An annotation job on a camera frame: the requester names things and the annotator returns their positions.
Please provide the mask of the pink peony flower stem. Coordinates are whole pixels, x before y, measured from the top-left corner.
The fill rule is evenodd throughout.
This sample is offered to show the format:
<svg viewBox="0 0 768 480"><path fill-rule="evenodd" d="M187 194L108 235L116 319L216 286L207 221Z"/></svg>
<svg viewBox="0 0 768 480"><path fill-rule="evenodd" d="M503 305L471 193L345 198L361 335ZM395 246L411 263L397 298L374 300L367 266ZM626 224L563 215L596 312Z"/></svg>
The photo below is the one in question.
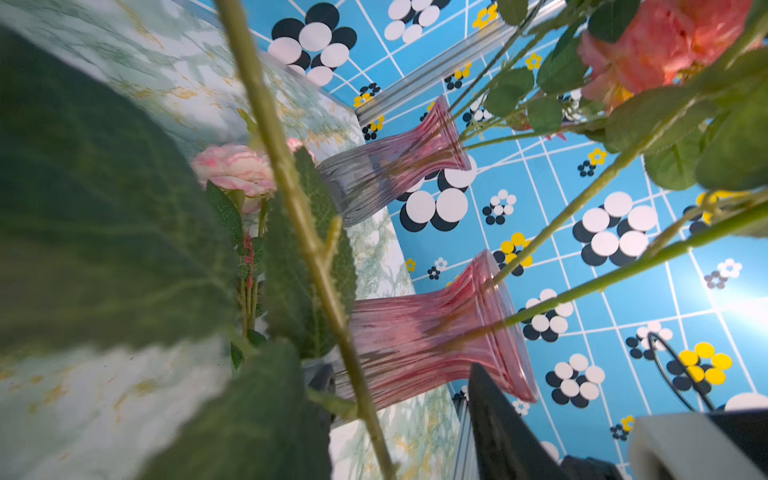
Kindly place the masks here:
<svg viewBox="0 0 768 480"><path fill-rule="evenodd" d="M522 2L497 1L496 5L498 17L490 25L499 26L504 37L500 45L495 40L493 45L480 49L478 56L492 49L495 54L487 60L482 70L474 73L470 83L464 84L460 95L450 101L448 111L453 114L453 120L486 94L495 73L516 68L551 32L586 21L600 5L600 1L534 1L533 4L527 1L525 15L510 20L504 16L508 7L521 6Z"/></svg>

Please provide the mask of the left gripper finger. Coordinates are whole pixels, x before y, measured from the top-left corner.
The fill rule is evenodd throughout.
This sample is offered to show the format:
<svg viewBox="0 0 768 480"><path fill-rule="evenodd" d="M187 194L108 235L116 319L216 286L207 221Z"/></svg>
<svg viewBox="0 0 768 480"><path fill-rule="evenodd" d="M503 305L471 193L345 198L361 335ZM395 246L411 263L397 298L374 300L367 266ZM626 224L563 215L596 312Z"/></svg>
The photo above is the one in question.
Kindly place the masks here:
<svg viewBox="0 0 768 480"><path fill-rule="evenodd" d="M564 472L479 363L471 365L469 411L481 479L562 479Z"/></svg>

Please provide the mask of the magenta rose stem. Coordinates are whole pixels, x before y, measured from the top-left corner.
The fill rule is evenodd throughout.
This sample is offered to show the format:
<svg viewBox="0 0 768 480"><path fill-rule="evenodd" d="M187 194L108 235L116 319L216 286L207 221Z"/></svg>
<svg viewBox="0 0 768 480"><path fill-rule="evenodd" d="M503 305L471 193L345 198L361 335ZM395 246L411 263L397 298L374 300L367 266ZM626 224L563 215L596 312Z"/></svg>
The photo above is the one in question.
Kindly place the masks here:
<svg viewBox="0 0 768 480"><path fill-rule="evenodd" d="M393 461L349 327L356 272L341 216L292 151L237 1L217 5L278 185L267 216L269 338L234 327L241 237L175 142L132 101L1 31L1 351L140 350L225 334L239 373L140 479L327 479L320 415L360 419Z"/></svg>

